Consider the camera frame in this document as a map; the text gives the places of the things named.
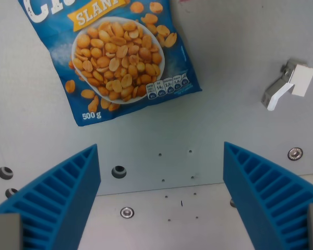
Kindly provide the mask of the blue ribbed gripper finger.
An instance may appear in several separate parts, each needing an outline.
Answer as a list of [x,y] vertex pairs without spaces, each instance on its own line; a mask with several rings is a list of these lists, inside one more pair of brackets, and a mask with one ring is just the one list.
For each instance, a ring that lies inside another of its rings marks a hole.
[[255,249],[313,249],[313,184],[229,142],[223,180]]
[[93,144],[1,203],[0,215],[21,217],[23,249],[78,249],[100,183]]

